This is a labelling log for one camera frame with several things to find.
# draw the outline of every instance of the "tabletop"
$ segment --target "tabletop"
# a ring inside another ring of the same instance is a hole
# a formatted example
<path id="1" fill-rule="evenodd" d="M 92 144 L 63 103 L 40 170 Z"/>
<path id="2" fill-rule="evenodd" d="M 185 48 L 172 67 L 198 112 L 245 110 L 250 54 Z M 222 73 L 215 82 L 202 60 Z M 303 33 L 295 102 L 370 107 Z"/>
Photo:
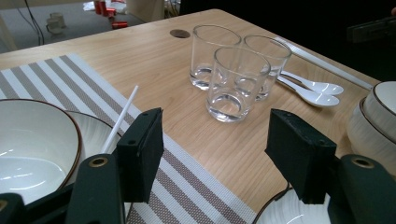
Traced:
<path id="1" fill-rule="evenodd" d="M 226 26 L 240 35 L 277 36 L 227 12 L 211 9 L 0 54 L 0 69 L 76 53 L 123 96 L 128 97 L 138 85 L 134 105 L 141 111 L 161 107 L 163 131 L 255 212 L 286 187 L 286 180 L 264 152 L 271 108 L 294 113 L 328 136 L 337 144 L 337 157 L 352 153 L 347 120 L 368 90 L 296 54 L 285 69 L 315 81 L 341 85 L 345 91 L 339 96 L 339 105 L 314 107 L 276 84 L 269 98 L 254 104 L 245 120 L 223 123 L 213 119 L 205 107 L 207 92 L 193 87 L 189 79 L 191 31 L 204 23 Z M 190 36 L 174 37 L 173 30 L 187 31 Z M 289 42 L 371 85 L 379 82 Z"/>

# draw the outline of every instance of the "placemat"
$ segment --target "placemat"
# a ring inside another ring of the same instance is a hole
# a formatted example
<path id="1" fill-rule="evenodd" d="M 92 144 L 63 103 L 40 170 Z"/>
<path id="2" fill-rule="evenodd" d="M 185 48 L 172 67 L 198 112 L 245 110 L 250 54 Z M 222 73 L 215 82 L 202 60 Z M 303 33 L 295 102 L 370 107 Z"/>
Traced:
<path id="1" fill-rule="evenodd" d="M 127 99 L 77 54 L 0 71 L 0 99 L 35 99 L 114 125 Z M 131 105 L 123 134 L 141 111 Z M 127 223 L 251 223 L 256 213 L 166 133 L 149 203 L 127 207 Z"/>

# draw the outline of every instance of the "gray stripe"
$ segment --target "gray stripe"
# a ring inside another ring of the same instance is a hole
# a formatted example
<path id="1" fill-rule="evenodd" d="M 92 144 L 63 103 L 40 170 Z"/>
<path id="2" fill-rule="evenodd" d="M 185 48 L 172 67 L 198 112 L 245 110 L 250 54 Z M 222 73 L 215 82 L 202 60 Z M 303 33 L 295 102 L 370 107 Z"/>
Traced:
<path id="1" fill-rule="evenodd" d="M 214 192 L 212 192 L 201 180 L 199 180 L 182 162 L 180 162 L 172 153 L 165 150 L 163 158 L 166 159 L 180 174 L 206 199 L 208 200 L 223 216 L 231 223 L 245 223 L 235 211 L 223 202 Z"/>
<path id="2" fill-rule="evenodd" d="M 12 89 L 12 86 L 6 80 L 5 75 L 0 72 L 2 76 L 0 76 L 0 87 L 4 95 L 7 99 L 17 99 L 19 98 L 18 94 Z"/>
<path id="3" fill-rule="evenodd" d="M 85 81 L 85 83 L 87 83 L 87 85 L 89 85 L 95 92 L 96 94 L 98 94 L 109 106 L 111 106 L 114 111 L 116 111 L 117 113 L 121 113 L 122 111 L 122 107 L 110 96 L 107 94 L 106 90 L 104 90 L 103 88 L 101 88 L 98 84 L 96 84 L 95 81 L 93 81 L 87 74 L 85 74 L 84 71 L 82 71 L 82 69 L 80 67 L 78 67 L 75 63 L 73 63 L 73 61 L 70 60 L 70 58 L 68 58 L 66 55 L 61 56 L 60 57 L 64 63 L 66 63 L 79 77 L 81 77 L 82 80 Z M 128 124 L 132 124 L 132 122 L 134 121 L 134 118 L 127 113 L 125 115 L 124 120 L 128 123 Z"/>
<path id="4" fill-rule="evenodd" d="M 12 73 L 22 84 L 22 86 L 29 92 L 33 99 L 39 101 L 45 101 L 44 96 L 38 91 L 32 81 L 24 74 L 20 67 L 11 68 Z"/>
<path id="5" fill-rule="evenodd" d="M 174 181 L 162 169 L 158 169 L 156 178 L 166 188 L 166 190 L 168 190 L 172 197 L 174 197 L 198 223 L 213 223 L 213 221 L 210 220 L 210 218 L 186 195 L 186 193 L 183 192 L 183 190 L 181 190 L 174 183 Z"/>
<path id="6" fill-rule="evenodd" d="M 62 92 L 61 89 L 53 82 L 53 80 L 38 66 L 37 63 L 29 64 L 30 68 L 35 72 L 38 78 L 49 88 L 52 94 L 61 102 L 64 108 L 68 110 L 78 111 L 77 107 L 71 100 Z"/>
<path id="7" fill-rule="evenodd" d="M 104 122 L 112 126 L 115 124 L 113 119 L 55 61 L 48 59 L 45 62 L 98 118 L 102 118 Z"/>
<path id="8" fill-rule="evenodd" d="M 149 206 L 154 211 L 154 213 L 160 218 L 163 223 L 179 223 L 179 221 L 175 218 L 175 216 L 168 210 L 165 204 L 160 201 L 160 199 L 151 192 L 149 196 Z M 131 209 L 129 217 L 127 219 L 127 223 L 145 223 L 142 217 L 135 211 L 135 209 Z"/>

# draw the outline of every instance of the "white rod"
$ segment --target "white rod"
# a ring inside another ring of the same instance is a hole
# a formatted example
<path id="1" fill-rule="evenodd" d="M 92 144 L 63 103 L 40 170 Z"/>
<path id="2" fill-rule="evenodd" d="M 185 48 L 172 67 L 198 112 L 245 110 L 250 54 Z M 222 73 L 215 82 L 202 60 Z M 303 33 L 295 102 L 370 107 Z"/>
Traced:
<path id="1" fill-rule="evenodd" d="M 111 130 L 111 133 L 108 135 L 107 140 L 105 141 L 105 144 L 102 147 L 101 153 L 108 153 L 109 146 L 111 141 L 113 140 L 114 136 L 116 135 L 117 131 L 119 130 L 120 125 L 123 122 L 123 119 L 125 117 L 126 112 L 128 111 L 132 100 L 134 99 L 134 96 L 136 95 L 138 86 L 134 87 L 134 90 L 132 91 L 131 95 L 129 96 L 128 101 L 126 102 L 125 107 L 122 109 L 119 119 L 117 120 L 116 124 L 114 125 L 113 129 Z"/>

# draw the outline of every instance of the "ceramic spoon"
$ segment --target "ceramic spoon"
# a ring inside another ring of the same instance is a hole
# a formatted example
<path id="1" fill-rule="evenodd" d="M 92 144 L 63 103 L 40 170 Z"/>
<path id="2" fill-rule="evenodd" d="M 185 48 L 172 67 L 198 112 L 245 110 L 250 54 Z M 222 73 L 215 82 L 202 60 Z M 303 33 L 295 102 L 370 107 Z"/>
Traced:
<path id="1" fill-rule="evenodd" d="M 281 76 L 277 78 L 277 81 L 296 91 L 305 101 L 311 105 L 318 107 L 328 107 L 338 105 L 338 103 L 340 103 L 340 100 L 338 100 L 338 98 L 333 95 L 307 90 Z"/>
<path id="2" fill-rule="evenodd" d="M 337 95 L 344 91 L 344 89 L 338 85 L 327 82 L 310 81 L 287 71 L 282 71 L 280 75 L 285 77 L 291 77 L 292 79 L 298 81 L 312 91 L 318 91 L 328 95 Z"/>

